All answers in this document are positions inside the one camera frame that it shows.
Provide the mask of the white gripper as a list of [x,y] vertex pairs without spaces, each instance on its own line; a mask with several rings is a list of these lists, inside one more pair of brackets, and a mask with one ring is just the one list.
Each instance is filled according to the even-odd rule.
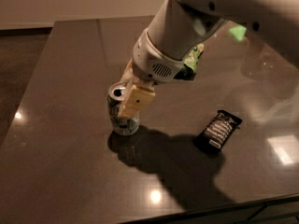
[[[132,60],[128,62],[121,76],[121,82],[131,82],[134,74],[142,80],[158,84],[170,82],[183,67],[183,61],[177,61],[162,54],[150,41],[145,29],[134,45]],[[132,119],[155,97],[151,86],[130,83],[125,90],[118,116]]]

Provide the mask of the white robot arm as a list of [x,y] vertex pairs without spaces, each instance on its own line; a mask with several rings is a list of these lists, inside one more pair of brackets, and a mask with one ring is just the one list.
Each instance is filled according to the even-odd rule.
[[299,0],[165,0],[135,43],[118,116],[130,119],[171,81],[185,57],[227,21],[246,26],[293,65],[299,62]]

